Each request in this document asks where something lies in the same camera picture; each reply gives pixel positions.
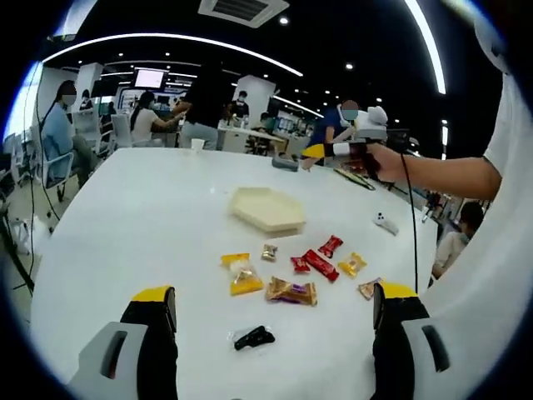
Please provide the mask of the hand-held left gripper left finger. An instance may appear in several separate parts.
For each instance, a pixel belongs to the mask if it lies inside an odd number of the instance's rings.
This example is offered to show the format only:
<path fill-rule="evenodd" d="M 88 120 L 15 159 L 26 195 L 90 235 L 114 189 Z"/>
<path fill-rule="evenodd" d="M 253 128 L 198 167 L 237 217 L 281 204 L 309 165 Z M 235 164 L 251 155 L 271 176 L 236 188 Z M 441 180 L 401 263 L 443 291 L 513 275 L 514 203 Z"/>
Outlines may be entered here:
<path fill-rule="evenodd" d="M 175 288 L 141 291 L 79 353 L 69 391 L 77 399 L 176 399 L 176 333 Z"/>

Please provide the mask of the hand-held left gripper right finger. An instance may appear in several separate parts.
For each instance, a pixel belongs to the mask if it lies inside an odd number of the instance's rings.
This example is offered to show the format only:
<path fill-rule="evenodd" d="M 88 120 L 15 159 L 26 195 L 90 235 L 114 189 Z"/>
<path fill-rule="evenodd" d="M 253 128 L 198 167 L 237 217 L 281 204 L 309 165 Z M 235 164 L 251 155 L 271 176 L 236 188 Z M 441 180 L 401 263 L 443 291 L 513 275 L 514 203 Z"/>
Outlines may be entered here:
<path fill-rule="evenodd" d="M 415 399 L 451 366 L 449 352 L 417 293 L 400 283 L 374 284 L 374 399 Z"/>

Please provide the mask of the person's right hand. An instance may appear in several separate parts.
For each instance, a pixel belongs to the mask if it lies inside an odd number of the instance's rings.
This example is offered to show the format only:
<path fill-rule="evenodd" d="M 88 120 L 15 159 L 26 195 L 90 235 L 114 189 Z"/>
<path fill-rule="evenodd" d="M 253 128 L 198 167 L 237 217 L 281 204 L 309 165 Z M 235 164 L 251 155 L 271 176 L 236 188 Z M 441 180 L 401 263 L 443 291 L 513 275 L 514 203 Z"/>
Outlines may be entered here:
<path fill-rule="evenodd" d="M 398 153 L 381 144 L 370 144 L 368 152 L 379 164 L 377 176 L 383 182 L 406 182 L 411 157 Z"/>

